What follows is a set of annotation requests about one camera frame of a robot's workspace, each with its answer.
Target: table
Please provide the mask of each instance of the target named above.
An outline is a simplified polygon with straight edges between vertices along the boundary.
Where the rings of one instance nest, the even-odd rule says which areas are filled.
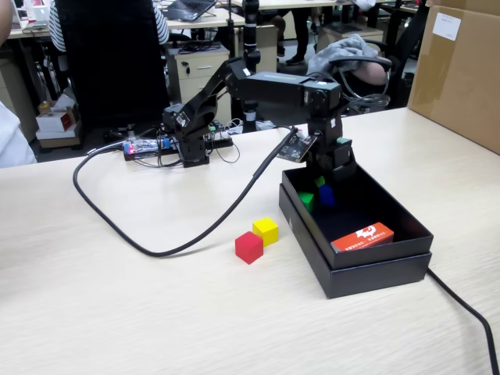
[[[377,3],[394,2],[394,0],[377,0]],[[243,5],[243,0],[231,0],[232,5]],[[259,10],[266,9],[293,9],[293,8],[315,8],[317,6],[341,6],[354,5],[350,1],[334,0],[259,0]]]
[[[100,155],[80,183],[135,241],[165,251],[213,223],[285,134],[236,136],[237,163],[214,153],[187,170]],[[434,234],[432,270],[484,314],[499,343],[500,156],[408,109],[347,118],[345,136]],[[490,373],[482,326],[429,277],[325,299],[278,207],[281,170],[300,165],[274,160],[205,240],[152,259],[75,191],[80,161],[0,170],[0,373]],[[265,216],[280,240],[248,266],[234,239]]]
[[[210,16],[205,14],[204,16],[198,18],[195,22],[182,22],[176,20],[167,21],[169,30],[173,29],[195,29],[200,27],[225,27],[227,26],[227,18],[229,18],[229,12],[223,8],[210,9],[210,12],[216,16]],[[245,18],[239,16],[238,14],[232,14],[231,17],[234,20],[235,26],[245,25]],[[13,30],[9,39],[19,39],[19,38],[39,38],[39,37],[49,37],[50,33],[48,31],[36,32],[24,34],[23,28],[26,27],[27,21],[21,21],[21,29]]]

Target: orange box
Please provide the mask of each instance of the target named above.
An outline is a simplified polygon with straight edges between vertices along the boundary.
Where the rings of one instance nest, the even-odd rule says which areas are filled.
[[[332,241],[336,252],[351,252],[361,248],[392,243],[394,232],[382,223],[370,225],[345,237]]]

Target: red cube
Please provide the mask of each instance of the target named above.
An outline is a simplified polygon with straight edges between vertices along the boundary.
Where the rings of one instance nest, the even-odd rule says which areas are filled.
[[[243,259],[248,264],[254,263],[264,255],[264,241],[261,237],[247,232],[234,241],[236,256]]]

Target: person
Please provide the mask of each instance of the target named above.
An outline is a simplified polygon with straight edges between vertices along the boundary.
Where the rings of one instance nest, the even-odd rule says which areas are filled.
[[[297,53],[287,60],[287,65],[299,65],[304,63],[307,44],[309,43],[309,29],[307,19],[311,15],[310,8],[295,8],[291,10],[294,17],[295,34],[297,35]]]
[[[11,0],[0,0],[0,47],[10,35],[13,21]],[[21,122],[0,102],[0,168],[37,162],[19,128]]]
[[[284,17],[290,12],[290,9],[265,10],[261,11],[262,20],[271,23],[278,29],[277,55],[284,56],[284,31],[287,26]],[[298,65],[304,63],[307,44],[309,43],[309,30],[307,28],[307,19],[311,14],[310,8],[292,9],[291,14],[294,17],[295,34],[297,35],[297,53],[294,57],[287,60],[287,65]]]
[[[262,21],[272,24],[278,29],[278,46],[277,55],[278,57],[284,56],[284,29],[287,27],[287,23],[284,18],[290,9],[278,9],[278,10],[263,10]]]
[[[156,18],[156,29],[158,30],[158,40],[161,45],[164,45],[169,39],[169,29],[166,24],[166,19],[163,14],[158,10],[156,3],[152,0],[153,11],[155,12]],[[59,14],[57,8],[55,7],[55,1],[52,0],[50,5],[50,16],[49,16],[49,28],[50,36],[52,38],[52,43],[61,52],[66,52],[66,46],[64,44],[63,32],[61,31],[61,25],[59,23]]]

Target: striped shirt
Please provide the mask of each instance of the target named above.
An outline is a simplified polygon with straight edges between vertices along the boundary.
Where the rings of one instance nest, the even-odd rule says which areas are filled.
[[[153,1],[153,10],[155,11],[156,18],[156,29],[158,30],[158,39],[161,45],[164,45],[169,39],[169,29],[166,26],[166,20],[163,14],[156,7]],[[66,45],[64,44],[63,32],[61,31],[61,24],[59,23],[59,14],[57,13],[57,8],[55,7],[55,1],[52,0],[50,5],[50,36],[52,37],[52,43],[61,52],[66,52]]]

